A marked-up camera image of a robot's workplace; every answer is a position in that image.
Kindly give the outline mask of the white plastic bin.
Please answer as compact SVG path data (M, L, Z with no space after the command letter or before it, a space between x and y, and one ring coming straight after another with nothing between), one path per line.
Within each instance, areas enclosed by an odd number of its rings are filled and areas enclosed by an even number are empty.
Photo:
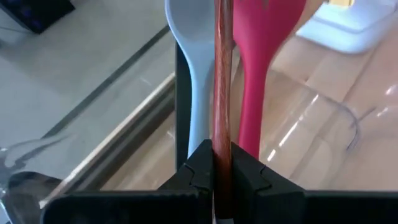
M398 0L350 1L350 6L324 2L296 35L345 54L373 48L398 19Z

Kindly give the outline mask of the black equipment case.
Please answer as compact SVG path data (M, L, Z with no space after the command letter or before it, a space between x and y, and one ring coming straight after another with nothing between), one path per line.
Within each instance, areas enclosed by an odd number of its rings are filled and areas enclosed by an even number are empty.
M70 0L0 0L0 11L35 34L75 10Z

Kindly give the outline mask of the clear plastic bin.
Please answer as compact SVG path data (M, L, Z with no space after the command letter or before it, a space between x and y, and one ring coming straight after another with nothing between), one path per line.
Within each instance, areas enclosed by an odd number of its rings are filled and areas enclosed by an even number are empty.
M62 132L0 151L0 209L8 224L38 224L54 195L68 190L147 190L182 164L189 131L183 101L165 84L101 143L62 147ZM262 115L260 160L303 187L322 188L359 136L357 119L335 100L271 71Z

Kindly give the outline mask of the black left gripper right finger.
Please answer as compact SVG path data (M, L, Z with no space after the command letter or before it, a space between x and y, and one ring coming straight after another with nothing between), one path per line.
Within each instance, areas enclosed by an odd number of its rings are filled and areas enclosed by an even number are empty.
M231 145L234 224L398 224L398 192L306 190Z

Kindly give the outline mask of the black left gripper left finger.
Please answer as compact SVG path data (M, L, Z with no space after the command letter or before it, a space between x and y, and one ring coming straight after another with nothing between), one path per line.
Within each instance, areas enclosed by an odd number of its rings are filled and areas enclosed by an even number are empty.
M74 192L49 202L40 224L212 224L212 141L156 190Z

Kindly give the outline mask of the red slotted silicone spoon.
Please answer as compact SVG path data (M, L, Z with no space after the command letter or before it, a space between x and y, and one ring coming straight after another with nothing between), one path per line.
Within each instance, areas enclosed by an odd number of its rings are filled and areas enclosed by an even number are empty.
M244 69L238 145L259 157L269 65L297 24L307 0L234 0L233 37Z

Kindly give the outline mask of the dark wooden spoon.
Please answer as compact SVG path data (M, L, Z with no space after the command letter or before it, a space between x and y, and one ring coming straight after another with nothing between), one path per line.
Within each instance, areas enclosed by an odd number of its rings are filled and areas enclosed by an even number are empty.
M233 219L229 103L233 54L233 0L215 0L215 81L212 150L217 224Z

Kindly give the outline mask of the blue silicone spoon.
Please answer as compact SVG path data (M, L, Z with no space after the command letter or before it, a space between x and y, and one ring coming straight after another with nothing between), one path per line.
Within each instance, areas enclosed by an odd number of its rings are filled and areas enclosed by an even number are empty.
M192 105L188 154L210 136L210 93L214 80L214 0L165 0L169 27L188 63Z

